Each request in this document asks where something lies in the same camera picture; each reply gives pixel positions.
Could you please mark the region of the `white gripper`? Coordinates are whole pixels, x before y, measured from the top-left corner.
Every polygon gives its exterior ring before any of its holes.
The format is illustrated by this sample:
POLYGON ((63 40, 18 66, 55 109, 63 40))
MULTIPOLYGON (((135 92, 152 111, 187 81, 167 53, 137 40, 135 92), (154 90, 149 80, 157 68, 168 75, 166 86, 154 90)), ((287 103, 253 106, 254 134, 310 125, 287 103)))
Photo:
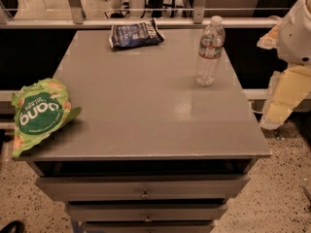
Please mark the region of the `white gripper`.
POLYGON ((259 125, 275 130, 311 92, 310 0, 297 0, 281 25, 275 25, 260 37, 257 46, 277 49, 280 59, 292 63, 283 72, 275 71, 269 81, 259 125))

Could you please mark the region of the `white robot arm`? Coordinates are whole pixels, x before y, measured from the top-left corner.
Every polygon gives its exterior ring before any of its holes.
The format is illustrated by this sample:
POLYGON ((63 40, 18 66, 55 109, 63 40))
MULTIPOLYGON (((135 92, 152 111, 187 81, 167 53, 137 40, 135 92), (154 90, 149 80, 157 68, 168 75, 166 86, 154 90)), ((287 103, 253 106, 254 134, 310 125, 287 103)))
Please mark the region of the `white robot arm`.
POLYGON ((311 0, 297 0, 257 46, 276 49, 278 58, 288 63, 270 78, 259 122, 261 128, 275 130, 311 92, 311 0))

